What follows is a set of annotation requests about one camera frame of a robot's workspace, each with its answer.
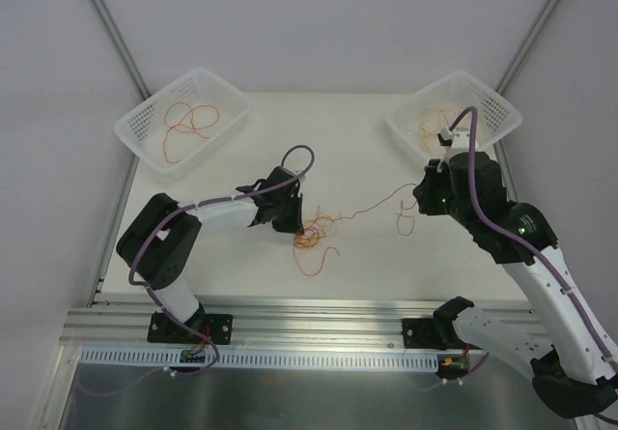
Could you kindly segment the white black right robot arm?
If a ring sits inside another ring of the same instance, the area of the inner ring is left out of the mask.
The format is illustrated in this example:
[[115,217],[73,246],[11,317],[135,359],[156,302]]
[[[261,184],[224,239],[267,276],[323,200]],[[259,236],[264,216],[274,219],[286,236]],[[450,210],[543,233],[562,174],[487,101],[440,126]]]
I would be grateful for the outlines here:
[[577,289],[557,238],[534,206],[507,198],[499,164],[485,153],[432,159],[412,192],[423,215],[448,215],[525,294],[547,339],[455,297],[435,310],[435,348],[479,347],[527,379],[563,418],[600,416],[617,401],[617,345]]

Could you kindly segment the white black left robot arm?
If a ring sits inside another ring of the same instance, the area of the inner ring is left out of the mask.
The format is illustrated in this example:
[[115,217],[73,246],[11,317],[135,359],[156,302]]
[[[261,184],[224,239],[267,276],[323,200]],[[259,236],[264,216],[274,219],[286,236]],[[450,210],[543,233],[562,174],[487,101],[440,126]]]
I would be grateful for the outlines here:
[[117,254],[154,295],[170,318],[169,330],[182,342],[196,340],[203,330],[204,308],[182,276],[198,238],[268,223],[278,233],[302,230],[300,178],[285,167],[237,192],[192,206],[156,194],[117,242]]

